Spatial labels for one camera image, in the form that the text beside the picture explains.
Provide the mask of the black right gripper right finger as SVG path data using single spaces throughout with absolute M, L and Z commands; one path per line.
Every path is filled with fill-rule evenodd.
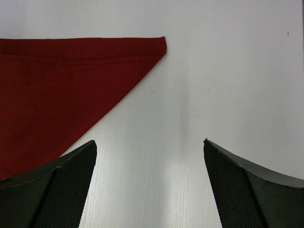
M 302 228 L 304 181 L 204 140 L 204 160 L 224 228 Z

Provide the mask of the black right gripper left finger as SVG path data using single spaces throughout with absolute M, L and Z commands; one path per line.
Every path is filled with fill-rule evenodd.
M 90 140 L 42 166 L 0 181 L 2 228 L 77 228 L 97 156 Z

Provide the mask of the dark red cloth napkin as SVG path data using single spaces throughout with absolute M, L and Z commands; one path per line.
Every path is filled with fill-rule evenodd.
M 0 177 L 62 155 L 166 52 L 164 37 L 1 39 Z

